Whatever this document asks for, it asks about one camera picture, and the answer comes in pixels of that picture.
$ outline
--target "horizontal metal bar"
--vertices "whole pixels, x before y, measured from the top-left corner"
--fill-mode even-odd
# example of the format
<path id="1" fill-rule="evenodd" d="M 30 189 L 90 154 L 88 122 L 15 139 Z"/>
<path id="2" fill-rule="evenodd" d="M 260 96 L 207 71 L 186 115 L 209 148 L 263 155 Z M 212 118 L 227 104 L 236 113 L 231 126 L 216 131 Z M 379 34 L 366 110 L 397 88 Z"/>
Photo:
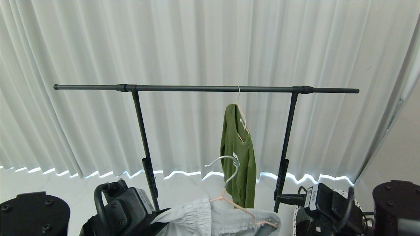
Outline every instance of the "horizontal metal bar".
<path id="1" fill-rule="evenodd" d="M 54 85 L 55 90 L 117 90 L 132 91 L 172 91 L 172 92 L 274 92 L 274 93 L 359 93 L 358 89 L 313 88 L 309 86 L 259 87 L 259 86 L 182 86 L 182 85 Z"/>

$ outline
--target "white curtain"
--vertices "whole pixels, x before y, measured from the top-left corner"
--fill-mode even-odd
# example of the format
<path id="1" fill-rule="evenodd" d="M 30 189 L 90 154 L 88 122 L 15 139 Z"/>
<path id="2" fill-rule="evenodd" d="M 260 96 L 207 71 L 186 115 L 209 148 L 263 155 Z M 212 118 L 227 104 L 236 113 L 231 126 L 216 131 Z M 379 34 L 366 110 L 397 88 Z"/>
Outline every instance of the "white curtain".
<path id="1" fill-rule="evenodd" d="M 144 157 L 130 94 L 53 84 L 359 88 L 297 102 L 289 172 L 361 171 L 420 1 L 0 1 L 4 168 L 132 175 Z M 211 171 L 238 93 L 140 92 L 154 170 Z M 241 93 L 258 173 L 277 173 L 290 94 Z M 212 170 L 221 171 L 221 167 Z"/>

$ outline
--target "light under curtain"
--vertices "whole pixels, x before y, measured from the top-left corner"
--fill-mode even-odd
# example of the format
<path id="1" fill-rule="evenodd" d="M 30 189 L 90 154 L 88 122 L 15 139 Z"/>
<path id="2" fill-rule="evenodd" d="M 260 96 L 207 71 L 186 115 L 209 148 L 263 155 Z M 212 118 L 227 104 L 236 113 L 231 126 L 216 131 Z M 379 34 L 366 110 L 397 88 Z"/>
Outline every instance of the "light under curtain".
<path id="1" fill-rule="evenodd" d="M 301 95 L 297 178 L 354 181 L 375 148 L 420 1 L 0 1 L 0 163 L 88 176 L 142 169 L 130 94 L 53 84 L 359 88 Z M 140 92 L 154 170 L 209 171 L 237 93 Z M 290 94 L 241 93 L 261 172 L 276 174 Z"/>

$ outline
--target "green shirt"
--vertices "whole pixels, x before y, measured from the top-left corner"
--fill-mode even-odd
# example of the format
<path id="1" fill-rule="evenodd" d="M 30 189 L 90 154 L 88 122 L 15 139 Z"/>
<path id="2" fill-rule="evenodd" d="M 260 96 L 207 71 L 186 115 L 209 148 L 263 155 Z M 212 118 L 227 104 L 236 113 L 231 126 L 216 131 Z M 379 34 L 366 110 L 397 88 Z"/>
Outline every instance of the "green shirt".
<path id="1" fill-rule="evenodd" d="M 257 167 L 251 135 L 244 129 L 241 119 L 241 113 L 236 104 L 229 104 L 223 121 L 220 155 L 233 156 L 240 163 L 238 174 L 226 186 L 226 191 L 232 195 L 233 202 L 244 208 L 254 208 Z M 221 161 L 226 181 L 233 175 L 236 168 L 231 159 L 224 158 Z"/>

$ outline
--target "black clothing rack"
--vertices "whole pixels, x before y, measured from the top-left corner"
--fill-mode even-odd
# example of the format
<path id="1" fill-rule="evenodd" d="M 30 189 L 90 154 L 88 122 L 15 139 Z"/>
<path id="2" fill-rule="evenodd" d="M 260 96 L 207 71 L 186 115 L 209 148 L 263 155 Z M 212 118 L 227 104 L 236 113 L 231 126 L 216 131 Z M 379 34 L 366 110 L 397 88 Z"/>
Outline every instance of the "black clothing rack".
<path id="1" fill-rule="evenodd" d="M 284 181 L 286 178 L 289 160 L 286 159 L 287 146 L 289 144 L 290 130 L 293 121 L 294 109 L 296 107 L 298 94 L 309 93 L 359 93 L 358 89 L 344 88 L 314 88 L 310 86 L 293 87 L 253 87 L 253 86 L 160 86 L 160 85 L 136 85 L 136 84 L 117 84 L 117 85 L 54 85 L 55 90 L 115 90 L 120 92 L 131 92 L 133 95 L 134 106 L 136 108 L 137 119 L 139 121 L 140 133 L 142 135 L 144 152 L 146 158 L 142 159 L 144 172 L 146 174 L 149 190 L 152 195 L 153 204 L 156 211 L 159 211 L 158 190 L 153 174 L 152 160 L 150 158 L 149 145 L 147 144 L 146 131 L 138 91 L 173 91 L 173 92 L 274 92 L 291 93 L 289 117 L 287 119 L 286 133 L 284 135 L 283 150 L 281 152 L 280 165 L 277 175 L 277 184 L 274 191 L 274 211 L 278 212 L 280 197 L 283 192 Z"/>

